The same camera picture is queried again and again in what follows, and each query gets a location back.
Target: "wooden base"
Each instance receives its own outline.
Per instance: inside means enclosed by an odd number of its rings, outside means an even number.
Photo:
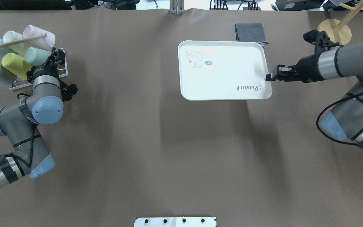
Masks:
[[[325,31],[327,35],[330,37],[330,40],[334,43],[340,43],[341,45],[348,45],[352,38],[352,33],[350,28],[345,25],[341,30],[337,33],[333,33],[333,28],[337,26],[339,20],[336,19],[327,19],[323,20],[318,26],[317,30],[319,32]]]

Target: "wooden stand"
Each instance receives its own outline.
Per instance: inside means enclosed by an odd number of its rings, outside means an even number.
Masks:
[[[325,31],[334,43],[341,45],[348,45],[351,41],[352,33],[347,23],[361,10],[363,10],[363,0],[361,0],[355,7],[347,6],[340,3],[340,6],[349,9],[350,12],[344,17],[343,20],[327,19],[323,20],[318,26],[318,31]]]

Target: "white tray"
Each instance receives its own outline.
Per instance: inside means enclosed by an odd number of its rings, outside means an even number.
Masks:
[[[258,43],[183,41],[178,50],[180,91],[187,100],[268,99],[272,94]]]

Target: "yellow cup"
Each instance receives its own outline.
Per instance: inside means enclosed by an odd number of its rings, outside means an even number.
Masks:
[[[14,53],[7,53],[2,58],[1,65],[11,73],[24,80],[27,80],[26,73],[32,68],[32,65],[25,62],[25,59],[22,56]]]

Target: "table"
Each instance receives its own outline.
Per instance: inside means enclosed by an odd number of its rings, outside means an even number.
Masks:
[[[356,79],[273,82],[271,98],[247,102],[190,102],[179,87],[183,40],[234,41],[235,23],[263,22],[272,70],[313,54],[302,34],[345,14],[0,11],[0,36],[29,24],[55,33],[64,81],[79,88],[60,122],[39,126],[55,169],[0,189],[0,226],[126,227],[183,215],[219,226],[363,226],[363,151],[315,127]],[[351,43],[362,42],[363,13],[349,26]],[[16,93],[0,87],[0,108]],[[0,154],[11,151],[0,137]]]

